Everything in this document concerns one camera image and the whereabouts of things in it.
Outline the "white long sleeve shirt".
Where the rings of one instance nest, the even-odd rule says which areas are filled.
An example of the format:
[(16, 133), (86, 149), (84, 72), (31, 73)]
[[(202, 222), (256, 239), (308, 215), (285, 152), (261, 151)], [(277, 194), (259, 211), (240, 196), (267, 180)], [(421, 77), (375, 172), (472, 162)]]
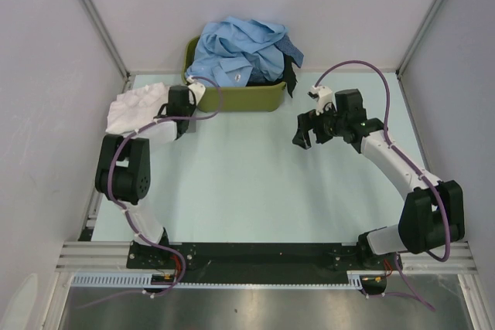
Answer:
[(149, 124), (168, 102), (168, 92), (169, 87), (160, 82), (117, 95), (110, 104), (105, 131), (124, 134)]

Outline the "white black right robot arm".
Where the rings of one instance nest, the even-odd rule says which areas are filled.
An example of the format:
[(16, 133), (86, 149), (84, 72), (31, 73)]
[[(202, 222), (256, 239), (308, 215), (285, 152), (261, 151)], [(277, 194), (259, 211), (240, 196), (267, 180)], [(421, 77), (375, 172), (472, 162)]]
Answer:
[(297, 117), (293, 144), (309, 149), (311, 134), (319, 144), (342, 138), (374, 163), (404, 200), (397, 224), (359, 236), (358, 263), (374, 269), (386, 254), (432, 253), (437, 247), (444, 247), (448, 257), (451, 244), (465, 236), (460, 184), (444, 182), (414, 163), (391, 140), (384, 123), (367, 116), (359, 90), (334, 93), (328, 87), (311, 87), (308, 95), (316, 101), (316, 108)]

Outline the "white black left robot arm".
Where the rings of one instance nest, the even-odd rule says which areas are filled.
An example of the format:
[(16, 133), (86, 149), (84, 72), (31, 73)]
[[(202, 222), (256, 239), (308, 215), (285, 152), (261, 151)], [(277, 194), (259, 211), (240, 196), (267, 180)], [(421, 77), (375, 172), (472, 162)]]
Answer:
[(118, 95), (108, 112), (95, 188), (117, 205), (134, 241), (146, 246), (143, 257), (156, 268), (167, 265), (171, 250), (166, 228), (144, 201), (152, 185), (151, 152), (188, 130), (205, 93), (201, 83), (155, 83)]

